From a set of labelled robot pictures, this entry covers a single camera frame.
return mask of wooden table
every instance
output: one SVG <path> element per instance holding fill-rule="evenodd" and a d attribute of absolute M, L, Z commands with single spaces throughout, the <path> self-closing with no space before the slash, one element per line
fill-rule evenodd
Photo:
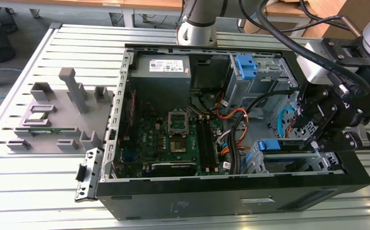
<path fill-rule="evenodd" d="M 370 1 L 368 0 L 309 0 L 318 16 L 346 15 L 361 30 L 370 23 Z M 306 37 L 354 39 L 352 32 L 329 24 L 320 24 L 306 30 Z"/>
<path fill-rule="evenodd" d="M 134 27 L 134 15 L 147 14 L 180 16 L 182 0 L 0 0 L 0 7 L 31 9 L 69 9 L 122 13 L 126 27 Z M 269 20 L 273 22 L 290 22 L 302 26 L 310 22 L 305 13 L 292 7 L 292 3 L 278 2 L 268 7 Z M 292 36 L 302 36 L 304 31 L 297 31 Z"/>

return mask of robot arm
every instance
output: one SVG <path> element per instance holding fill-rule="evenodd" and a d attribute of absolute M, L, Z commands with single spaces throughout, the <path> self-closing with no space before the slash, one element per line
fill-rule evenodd
<path fill-rule="evenodd" d="M 364 36 L 356 40 L 324 39 L 322 42 L 310 42 L 306 48 L 356 72 L 370 86 L 370 24 Z M 325 152 L 370 150 L 370 134 L 365 131 L 370 122 L 370 93 L 356 96 L 332 84 L 328 77 L 332 72 L 302 57 L 298 57 L 298 63 L 308 82 L 298 95 L 300 108 L 293 127 L 301 128 L 310 121 L 318 126 L 301 148 L 313 145 Z M 342 133 L 346 127 L 353 129 Z"/>
<path fill-rule="evenodd" d="M 250 10 L 249 15 L 266 3 L 261 0 L 242 2 L 245 9 Z M 214 46 L 216 18 L 244 17 L 238 0 L 188 0 L 184 14 L 178 43 L 186 46 Z M 310 147 L 324 152 L 370 150 L 370 134 L 365 131 L 370 122 L 370 24 L 362 34 L 346 17 L 342 21 L 356 40 L 324 39 L 306 46 L 329 59 L 332 65 L 321 67 L 305 57 L 298 57 L 306 81 L 301 84 L 293 127 L 302 128 L 309 122 L 318 127 L 300 144 L 302 150 Z M 350 72 L 340 66 L 356 73 L 352 75 L 357 80 L 345 77 Z M 348 127 L 353 130 L 342 133 Z"/>
<path fill-rule="evenodd" d="M 260 3 L 260 0 L 244 0 L 250 15 Z M 185 23 L 178 31 L 178 44 L 184 46 L 216 46 L 217 17 L 244 17 L 238 0 L 186 0 L 184 15 Z"/>

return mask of floor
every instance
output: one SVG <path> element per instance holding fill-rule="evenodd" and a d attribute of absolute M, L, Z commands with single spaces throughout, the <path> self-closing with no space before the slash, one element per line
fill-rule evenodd
<path fill-rule="evenodd" d="M 0 63 L 0 68 L 15 68 L 23 69 L 27 61 L 34 53 L 35 48 L 47 32 L 51 23 L 66 23 L 66 24 L 82 24 L 82 25 L 103 25 L 111 26 L 110 15 L 101 12 L 70 12 L 70 11 L 41 11 L 41 18 L 34 19 L 30 11 L 27 9 L 15 9 L 14 14 L 15 22 L 18 24 L 19 30 L 10 35 L 10 40 L 13 46 L 17 50 L 17 57 L 5 63 Z M 164 24 L 165 16 L 157 15 L 154 18 L 149 18 L 149 23 L 142 22 L 142 17 L 135 16 L 137 27 L 158 28 L 162 29 L 176 29 L 176 22 L 178 17 L 168 16 Z M 123 20 L 119 21 L 118 26 L 123 25 Z M 236 19 L 218 19 L 217 20 L 217 30 L 220 32 L 236 32 L 240 33 L 237 29 Z M 0 96 L 5 96 L 17 81 L 19 73 L 15 71 L 0 71 Z"/>

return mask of workbench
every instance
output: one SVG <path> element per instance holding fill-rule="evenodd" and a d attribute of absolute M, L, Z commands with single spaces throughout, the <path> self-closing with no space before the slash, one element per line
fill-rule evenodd
<path fill-rule="evenodd" d="M 296 41 L 305 45 L 309 40 Z M 85 25 L 49 29 L 0 106 L 0 229 L 370 230 L 370 186 L 304 212 L 118 222 L 99 201 L 74 202 L 83 154 L 9 154 L 5 142 L 17 138 L 11 129 L 33 100 L 33 84 L 47 81 L 53 89 L 66 90 L 58 74 L 62 67 L 71 67 L 86 90 L 97 85 L 114 90 L 126 43 L 174 45 L 176 31 Z M 268 35 L 218 33 L 218 45 L 286 49 Z M 358 157 L 370 175 L 370 151 L 358 152 Z"/>
<path fill-rule="evenodd" d="M 143 15 L 145 22 L 147 14 L 180 17 L 182 0 L 0 0 L 0 7 L 30 9 L 35 18 L 39 17 L 38 9 L 122 13 L 125 26 L 135 27 L 135 14 Z M 272 22 L 296 23 L 296 27 L 310 22 L 304 11 L 296 9 L 296 4 L 286 2 L 277 2 L 269 6 L 268 18 Z M 294 31 L 292 36 L 300 37 L 304 33 L 305 30 Z"/>

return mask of black hose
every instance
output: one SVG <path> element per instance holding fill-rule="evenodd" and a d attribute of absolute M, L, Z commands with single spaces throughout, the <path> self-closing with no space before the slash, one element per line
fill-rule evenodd
<path fill-rule="evenodd" d="M 196 0 L 196 1 L 193 2 L 193 8 L 192 8 L 190 13 L 188 14 L 188 19 L 190 19 L 190 18 L 192 18 L 192 15 L 193 15 L 193 10 L 196 9 L 197 2 L 198 2 L 198 0 Z"/>
<path fill-rule="evenodd" d="M 229 143 L 232 143 L 230 142 L 230 135 L 228 135 L 228 144 Z M 229 161 L 230 161 L 230 174 L 237 174 L 236 173 L 236 168 L 237 167 L 236 167 L 236 155 L 234 154 L 236 154 L 236 152 L 232 152 L 232 151 L 229 152 L 229 156 L 230 156 L 229 157 L 230 158 L 229 159 Z"/>
<path fill-rule="evenodd" d="M 328 71 L 330 71 L 333 74 L 337 75 L 338 78 L 345 78 L 350 82 L 354 83 L 357 86 L 353 89 L 353 94 L 356 96 L 365 96 L 370 93 L 370 85 L 364 80 L 362 77 L 360 77 L 356 73 L 353 73 L 350 70 L 348 70 L 345 67 L 338 65 L 336 62 L 325 58 L 324 56 L 316 54 L 314 52 L 309 51 L 301 44 L 298 44 L 289 36 L 286 36 L 272 24 L 272 22 L 268 20 L 268 18 L 264 16 L 262 10 L 266 7 L 266 3 L 269 0 L 262 0 L 258 10 L 257 10 L 257 17 L 262 23 L 262 25 L 266 27 L 268 31 L 272 33 L 272 35 L 296 52 L 298 53 L 304 58 L 314 62 L 317 65 L 320 65 L 322 68 L 325 68 Z"/>
<path fill-rule="evenodd" d="M 314 20 L 321 20 L 322 18 L 321 17 L 317 17 L 314 14 L 310 13 L 309 11 L 309 8 L 306 6 L 306 3 L 305 3 L 305 0 L 300 0 L 300 4 L 301 4 L 301 8 L 305 12 L 305 14 L 308 15 L 309 18 L 314 19 Z M 341 29 L 344 30 L 350 30 L 350 28 L 345 25 L 345 24 L 341 24 L 341 23 L 337 23 L 337 22 L 326 22 L 328 24 L 336 26 L 336 27 L 340 27 Z"/>
<path fill-rule="evenodd" d="M 236 158 L 234 174 L 241 174 L 241 154 L 237 148 L 237 142 L 234 141 L 236 136 L 237 136 L 237 128 L 233 126 L 229 134 L 230 142 L 228 142 L 228 145 L 229 145 L 230 154 Z"/>
<path fill-rule="evenodd" d="M 181 15 L 180 15 L 180 18 L 178 18 L 178 21 L 177 21 L 177 27 L 178 27 L 178 23 L 181 22 L 182 20 L 182 15 L 184 15 L 184 7 L 185 7 L 185 0 L 182 0 L 182 10 L 181 10 Z"/>
<path fill-rule="evenodd" d="M 214 115 L 213 111 L 209 109 L 209 107 L 206 106 L 205 104 L 205 101 L 202 99 L 202 94 L 198 95 L 198 100 L 200 100 L 200 104 L 202 105 L 202 107 L 205 108 L 206 112 L 210 114 L 210 115 Z"/>
<path fill-rule="evenodd" d="M 268 27 L 264 26 L 262 24 L 260 24 L 258 22 L 256 22 L 256 21 L 253 20 L 253 18 L 249 16 L 249 14 L 246 13 L 242 0 L 238 0 L 238 4 L 240 4 L 240 7 L 241 7 L 244 16 L 246 17 L 246 19 L 249 20 L 249 22 L 252 22 L 252 23 L 253 23 L 257 27 L 260 27 L 261 29 L 268 30 Z M 294 31 L 308 29 L 308 28 L 310 28 L 310 27 L 313 27 L 313 26 L 316 26 L 316 25 L 318 25 L 318 24 L 326 23 L 326 22 L 329 22 L 329 21 L 332 21 L 332 20 L 341 19 L 341 18 L 342 18 L 342 16 L 338 16 L 338 15 L 330 16 L 330 17 L 322 18 L 322 19 L 320 19 L 320 20 L 317 20 L 317 21 L 314 21 L 314 22 L 312 22 L 312 23 L 309 23 L 309 24 L 306 24 L 306 25 L 304 25 L 304 26 L 300 26 L 300 27 L 296 27 L 296 28 L 292 28 L 292 29 L 286 29 L 286 30 L 280 30 L 280 31 L 284 32 L 284 33 L 294 32 Z"/>

